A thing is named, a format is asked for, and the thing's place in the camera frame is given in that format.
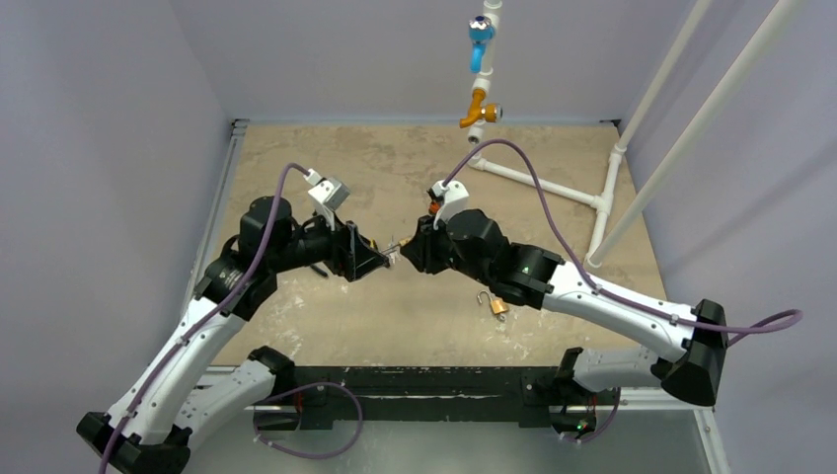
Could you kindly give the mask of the black key bunch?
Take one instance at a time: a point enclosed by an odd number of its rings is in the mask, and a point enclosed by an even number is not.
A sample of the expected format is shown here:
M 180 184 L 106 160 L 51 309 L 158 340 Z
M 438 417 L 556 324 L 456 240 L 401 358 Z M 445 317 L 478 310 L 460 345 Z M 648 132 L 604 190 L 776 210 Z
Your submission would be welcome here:
M 388 263 L 386 264 L 386 267 L 391 268 L 399 260 L 399 248 L 398 247 L 389 248 L 384 252 L 384 255 L 388 259 Z

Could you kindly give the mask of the brass padlock long shackle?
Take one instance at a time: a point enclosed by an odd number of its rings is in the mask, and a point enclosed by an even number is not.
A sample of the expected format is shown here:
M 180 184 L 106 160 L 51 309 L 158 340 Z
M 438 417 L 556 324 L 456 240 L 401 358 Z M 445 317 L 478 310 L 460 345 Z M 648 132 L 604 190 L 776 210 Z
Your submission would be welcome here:
M 412 237 L 406 237 L 398 241 L 393 241 L 386 249 L 382 250 L 381 253 L 383 255 L 391 255 L 393 253 L 399 252 L 401 248 L 408 245 L 412 240 Z

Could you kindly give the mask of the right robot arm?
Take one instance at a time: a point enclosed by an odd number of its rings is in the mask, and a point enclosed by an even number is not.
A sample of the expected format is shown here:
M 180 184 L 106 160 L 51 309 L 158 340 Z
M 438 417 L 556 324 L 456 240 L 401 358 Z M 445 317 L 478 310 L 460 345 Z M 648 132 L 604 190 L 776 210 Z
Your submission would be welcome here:
M 566 401 L 628 385 L 658 386 L 697 406 L 717 402 L 728 337 L 719 331 L 723 307 L 713 300 L 690 306 L 584 278 L 562 256 L 510 241 L 479 209 L 440 224 L 431 215 L 420 217 L 400 253 L 420 273 L 452 270 L 510 305 L 577 317 L 639 344 L 635 351 L 566 353 L 554 376 L 556 392 Z

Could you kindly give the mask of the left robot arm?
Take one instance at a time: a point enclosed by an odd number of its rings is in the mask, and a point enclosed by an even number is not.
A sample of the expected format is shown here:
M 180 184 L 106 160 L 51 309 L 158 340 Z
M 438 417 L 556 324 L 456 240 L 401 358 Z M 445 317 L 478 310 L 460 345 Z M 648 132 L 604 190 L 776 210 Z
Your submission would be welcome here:
M 301 402 L 295 364 L 262 346 L 206 391 L 196 384 L 233 336 L 277 290 L 280 273 L 321 264 L 355 281 L 390 264 L 357 226 L 322 215 L 298 223 L 282 197 L 259 197 L 238 234 L 205 270 L 175 332 L 133 386 L 107 411 L 87 413 L 78 435 L 100 470 L 181 473 L 205 437 L 256 402 Z

